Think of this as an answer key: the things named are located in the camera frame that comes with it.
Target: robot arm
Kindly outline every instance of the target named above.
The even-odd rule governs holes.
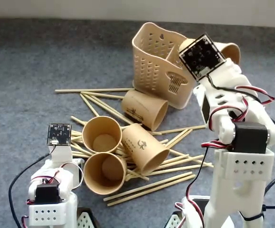
[[[240,211],[244,227],[261,228],[264,190],[274,162],[274,153],[266,147],[275,144],[275,125],[240,67],[225,59],[207,35],[187,42],[180,47],[180,59],[200,84],[193,93],[203,120],[230,148],[215,150],[205,226],[220,228],[229,214]],[[183,205],[189,206],[185,198]],[[189,213],[186,217],[186,227],[202,227]]]

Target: wall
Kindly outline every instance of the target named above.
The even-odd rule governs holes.
[[[126,19],[275,27],[275,0],[0,0],[0,17]]]

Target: gray carpet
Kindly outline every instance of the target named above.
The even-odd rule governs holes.
[[[78,94],[58,95],[54,89],[131,86],[131,39],[141,24],[0,19],[0,227],[15,227],[7,198],[8,187],[22,168],[48,152],[48,123],[71,122],[71,115],[83,120],[93,117]],[[216,41],[237,43],[241,48],[244,74],[253,85],[275,95],[275,28],[158,24],[190,38],[207,32]],[[121,110],[119,101],[106,102]],[[98,107],[97,110],[107,114]],[[267,111],[275,118],[275,102],[267,106]],[[72,124],[73,129],[81,130],[81,126]],[[201,124],[201,116],[196,99],[192,97],[184,110],[170,108],[159,130],[196,124]],[[194,131],[175,149],[198,155],[204,152],[200,143],[214,137],[208,130]],[[209,151],[208,161],[212,161],[212,154],[213,151]],[[25,200],[29,178],[40,166],[28,170],[14,186],[13,200],[18,217],[27,213]],[[155,176],[151,182],[172,175],[175,173]],[[204,169],[191,193],[208,195],[211,177],[212,170]],[[145,181],[134,179],[122,190],[144,184]],[[174,202],[184,196],[186,186],[187,183],[181,183],[111,208],[103,203],[102,196],[91,193],[85,185],[76,190],[76,194],[79,205],[90,207],[104,228],[162,228],[175,210]],[[275,205],[275,186],[265,202]],[[240,227],[238,216],[234,215],[234,220]],[[275,228],[275,210],[266,213],[265,224]]]

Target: paper cup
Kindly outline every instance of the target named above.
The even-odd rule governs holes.
[[[85,163],[85,184],[99,195],[108,195],[122,187],[126,171],[126,162],[122,158],[107,152],[96,153]]]
[[[123,98],[122,109],[128,115],[155,131],[164,119],[168,101],[129,90]]]
[[[122,130],[109,116],[97,116],[89,120],[82,130],[82,141],[93,152],[112,152],[122,140]]]
[[[169,154],[169,149],[137,123],[124,129],[122,143],[143,175],[159,167]]]
[[[190,38],[186,39],[180,45],[180,51],[185,49],[194,41],[195,41],[194,39],[190,39]],[[234,62],[235,64],[240,63],[241,52],[238,45],[236,45],[235,43],[219,43],[219,42],[214,42],[214,44],[225,58],[231,58],[232,62]]]

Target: plastic basket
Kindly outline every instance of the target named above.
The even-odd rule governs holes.
[[[185,40],[194,41],[154,23],[143,24],[132,40],[134,88],[165,99],[177,109],[184,108],[196,84],[179,59],[179,46]],[[240,50],[236,44],[215,45],[225,57],[239,64]]]

